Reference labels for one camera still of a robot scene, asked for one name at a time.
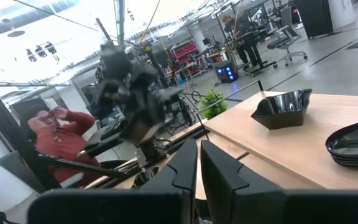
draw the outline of hand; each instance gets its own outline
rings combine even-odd
[[[39,117],[31,118],[27,124],[29,125],[30,129],[36,132],[40,128],[45,128],[47,125],[45,122],[41,121]]]
[[[65,120],[67,117],[68,109],[62,108],[61,106],[57,106],[55,109],[49,111],[51,116],[55,118]]]

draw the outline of metal rod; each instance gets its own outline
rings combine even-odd
[[[199,8],[189,17],[186,19],[186,21],[169,37],[170,39],[177,33],[179,32],[179,30],[181,30],[183,27],[186,26],[186,23],[190,20],[193,19],[193,17],[195,17],[197,15],[197,13],[200,12],[200,10],[202,10],[202,8],[205,7],[205,5],[207,5],[207,3],[209,3],[210,0],[206,0],[204,3],[202,3]]]
[[[96,18],[96,22],[98,23],[100,29],[102,30],[102,32],[103,32],[104,36],[107,38],[107,40],[111,40],[109,34],[107,33],[106,29],[104,28],[104,26],[99,18]]]
[[[48,166],[43,166],[37,160],[38,152],[24,137],[19,125],[0,99],[0,130],[7,138],[13,149],[17,150],[29,169],[38,178],[45,191],[60,188],[60,184],[50,172]]]
[[[12,86],[70,86],[70,84],[49,84],[49,83],[9,83],[9,82],[0,82],[0,87],[12,87]]]
[[[242,87],[239,91],[235,91],[234,93],[230,94],[229,96],[227,96],[227,97],[225,97],[225,98],[223,98],[223,99],[221,99],[221,100],[218,100],[217,102],[215,102],[215,103],[209,105],[207,108],[205,108],[205,109],[201,110],[200,112],[198,112],[198,114],[200,114],[200,113],[202,113],[202,112],[204,112],[204,111],[210,109],[211,107],[215,106],[216,104],[218,104],[218,103],[220,103],[220,102],[222,102],[222,101],[224,101],[224,100],[230,98],[231,96],[233,96],[233,95],[235,95],[235,94],[241,92],[242,90],[245,90],[246,88],[252,86],[252,85],[255,84],[255,83],[258,83],[259,88],[260,88],[261,90],[263,90],[263,86],[262,86],[262,83],[260,82],[260,80],[256,80],[256,81],[254,81],[254,82],[248,84],[247,86]]]
[[[125,174],[118,172],[118,171],[104,169],[104,168],[100,168],[100,167],[96,167],[96,166],[91,166],[91,165],[83,164],[80,162],[68,161],[65,159],[57,159],[56,157],[53,157],[50,155],[39,154],[38,158],[40,159],[40,161],[44,162],[48,166],[64,167],[64,168],[69,168],[69,169],[74,169],[74,170],[84,171],[84,172],[94,172],[95,174],[102,174],[102,175],[106,175],[109,177],[125,176]]]

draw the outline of black cabinet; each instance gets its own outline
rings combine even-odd
[[[295,0],[295,4],[308,38],[334,31],[328,0]]]

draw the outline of pole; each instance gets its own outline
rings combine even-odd
[[[60,188],[48,166],[43,166],[37,160],[38,152],[24,137],[19,125],[10,114],[0,99],[0,130],[7,138],[13,149],[17,150],[31,171],[38,178],[39,182],[45,188],[45,191]]]
[[[161,81],[162,87],[168,88],[169,83],[167,82],[167,79],[165,78],[165,74],[162,72],[162,69],[160,68],[160,64],[158,63],[157,59],[155,59],[155,56],[153,54],[152,46],[150,43],[146,43],[144,45],[144,51],[146,52],[147,56],[149,57],[150,61],[152,62],[152,65],[155,69],[158,71],[158,76]]]

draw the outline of stacked plates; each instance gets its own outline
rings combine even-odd
[[[358,123],[330,135],[327,138],[326,147],[338,164],[358,167]]]

